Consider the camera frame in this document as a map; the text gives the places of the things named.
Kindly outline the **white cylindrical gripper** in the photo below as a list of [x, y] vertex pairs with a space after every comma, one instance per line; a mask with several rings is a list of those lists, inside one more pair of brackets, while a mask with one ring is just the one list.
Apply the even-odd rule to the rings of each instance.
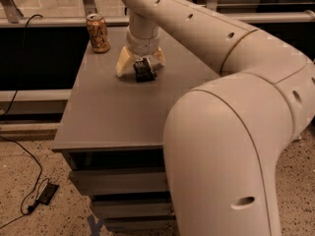
[[134, 11], [129, 11], [129, 27], [127, 29], [127, 46], [121, 49], [116, 64], [116, 75], [122, 77], [129, 66], [135, 63], [135, 55], [151, 55], [154, 67], [165, 65], [164, 54], [159, 47], [159, 26], [153, 21], [141, 16]]

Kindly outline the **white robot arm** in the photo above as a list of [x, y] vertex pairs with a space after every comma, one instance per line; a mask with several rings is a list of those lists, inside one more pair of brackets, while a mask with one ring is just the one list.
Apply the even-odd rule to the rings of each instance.
[[122, 0], [130, 45], [161, 27], [219, 78], [191, 89], [164, 126], [180, 236], [282, 236], [276, 165], [314, 117], [313, 62], [271, 34], [186, 0]]

